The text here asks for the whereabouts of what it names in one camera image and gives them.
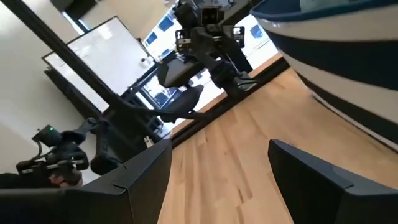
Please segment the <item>mounted camera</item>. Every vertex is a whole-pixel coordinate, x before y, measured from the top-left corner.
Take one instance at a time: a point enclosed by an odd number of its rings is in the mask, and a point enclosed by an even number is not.
[[[196,32],[198,27],[204,28],[201,35],[211,39],[208,42],[213,48],[221,47],[225,38],[235,40],[240,48],[244,47],[244,27],[220,26],[219,23],[224,19],[224,10],[219,6],[195,9],[190,3],[180,1],[174,8],[174,15],[182,26],[175,33],[176,50],[182,55],[194,54],[193,45],[197,43],[192,40],[192,32]]]

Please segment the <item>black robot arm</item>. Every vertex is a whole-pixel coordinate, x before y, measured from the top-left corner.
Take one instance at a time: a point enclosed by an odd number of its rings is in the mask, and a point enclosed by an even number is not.
[[[77,175],[72,175],[73,170],[85,170],[91,165],[91,170],[99,175],[120,166],[121,162],[108,156],[108,144],[106,133],[109,123],[100,119],[87,119],[78,129],[64,131],[55,130],[50,125],[41,129],[32,140],[39,145],[39,155],[28,161],[19,162],[16,165],[20,175],[29,175],[36,179],[47,179],[50,175],[62,175],[66,181],[75,183],[79,181]],[[91,132],[97,135],[96,154],[91,162],[79,145],[86,139],[86,134]],[[52,147],[48,153],[41,155],[41,143]]]
[[[98,175],[105,175],[109,171],[118,168],[122,162],[108,154],[108,142],[106,140],[109,132],[109,123],[105,120],[99,121],[94,133],[96,135],[95,157],[90,161],[91,170]]]

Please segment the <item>window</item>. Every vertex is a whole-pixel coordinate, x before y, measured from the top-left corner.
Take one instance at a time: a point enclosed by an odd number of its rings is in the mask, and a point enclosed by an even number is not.
[[[153,41],[155,41],[156,39],[157,39],[157,36],[156,36],[155,32],[152,32],[152,33],[148,36],[148,38],[147,38],[147,40],[146,40],[147,45],[150,45],[150,44],[153,43]]]
[[[174,25],[174,22],[170,19],[169,16],[165,16],[162,22],[159,23],[158,28],[165,32],[168,30],[172,25]]]

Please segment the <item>wooden floor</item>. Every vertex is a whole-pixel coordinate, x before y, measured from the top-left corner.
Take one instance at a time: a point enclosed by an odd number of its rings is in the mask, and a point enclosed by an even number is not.
[[[292,223],[270,139],[398,188],[398,154],[317,103],[288,70],[174,149],[159,223]]]

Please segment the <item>white curved surface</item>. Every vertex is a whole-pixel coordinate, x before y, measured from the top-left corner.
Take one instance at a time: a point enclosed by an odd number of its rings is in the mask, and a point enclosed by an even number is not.
[[[270,32],[306,40],[396,40],[398,5],[297,22],[257,18]]]
[[[323,90],[398,124],[398,91],[339,77],[280,52],[296,72]]]

